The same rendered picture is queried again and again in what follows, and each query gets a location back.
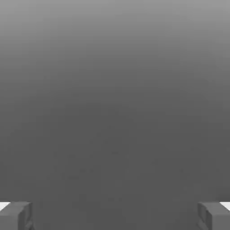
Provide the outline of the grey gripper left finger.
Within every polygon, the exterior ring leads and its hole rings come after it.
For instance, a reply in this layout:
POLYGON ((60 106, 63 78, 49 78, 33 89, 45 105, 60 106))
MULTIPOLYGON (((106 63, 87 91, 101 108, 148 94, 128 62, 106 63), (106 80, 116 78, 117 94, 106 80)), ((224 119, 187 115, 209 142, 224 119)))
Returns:
POLYGON ((34 230, 33 203, 0 202, 0 230, 34 230))

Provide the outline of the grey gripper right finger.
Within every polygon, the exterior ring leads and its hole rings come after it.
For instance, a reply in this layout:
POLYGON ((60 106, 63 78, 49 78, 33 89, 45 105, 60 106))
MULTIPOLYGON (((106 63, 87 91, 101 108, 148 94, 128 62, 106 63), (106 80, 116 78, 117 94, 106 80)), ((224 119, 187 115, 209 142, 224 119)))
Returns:
POLYGON ((230 202, 199 202, 197 211, 200 230, 230 230, 230 202))

